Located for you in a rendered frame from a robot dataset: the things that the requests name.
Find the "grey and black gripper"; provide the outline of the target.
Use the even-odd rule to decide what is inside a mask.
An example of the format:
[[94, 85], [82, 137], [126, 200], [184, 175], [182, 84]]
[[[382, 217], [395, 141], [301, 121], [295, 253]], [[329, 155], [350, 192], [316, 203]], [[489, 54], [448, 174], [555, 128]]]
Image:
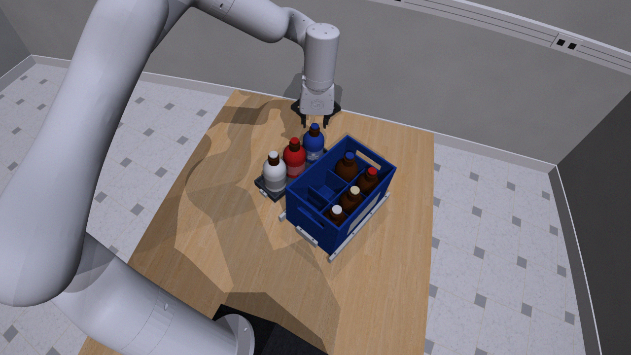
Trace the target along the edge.
[[[330, 95], [329, 95], [330, 94]], [[299, 106], [299, 108], [298, 108]], [[301, 124], [306, 128], [306, 115], [324, 115], [324, 129], [330, 117], [341, 111], [334, 101], [334, 84], [327, 89], [313, 89], [303, 80], [300, 99], [291, 104], [291, 109], [301, 117]]]

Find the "blue bottle with dark brown neck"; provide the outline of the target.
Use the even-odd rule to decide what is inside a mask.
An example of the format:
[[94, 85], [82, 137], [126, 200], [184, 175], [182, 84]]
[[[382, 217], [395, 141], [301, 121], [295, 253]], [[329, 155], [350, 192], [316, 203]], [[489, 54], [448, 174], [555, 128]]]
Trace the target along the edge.
[[317, 123], [313, 123], [303, 136], [302, 147], [306, 151], [306, 162], [314, 163], [323, 155], [324, 135]]

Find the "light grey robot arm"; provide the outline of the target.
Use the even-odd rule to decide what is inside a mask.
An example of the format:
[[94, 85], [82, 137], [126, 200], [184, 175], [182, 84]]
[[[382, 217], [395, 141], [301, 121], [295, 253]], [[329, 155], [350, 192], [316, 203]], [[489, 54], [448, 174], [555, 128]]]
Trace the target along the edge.
[[190, 7], [262, 42], [290, 39], [303, 48], [308, 87], [334, 81], [340, 30], [292, 7], [270, 0], [97, 0], [38, 135], [0, 195], [0, 303], [50, 300], [83, 333], [122, 355], [254, 355], [246, 318], [232, 313], [213, 321], [86, 232], [102, 166], [140, 74]]

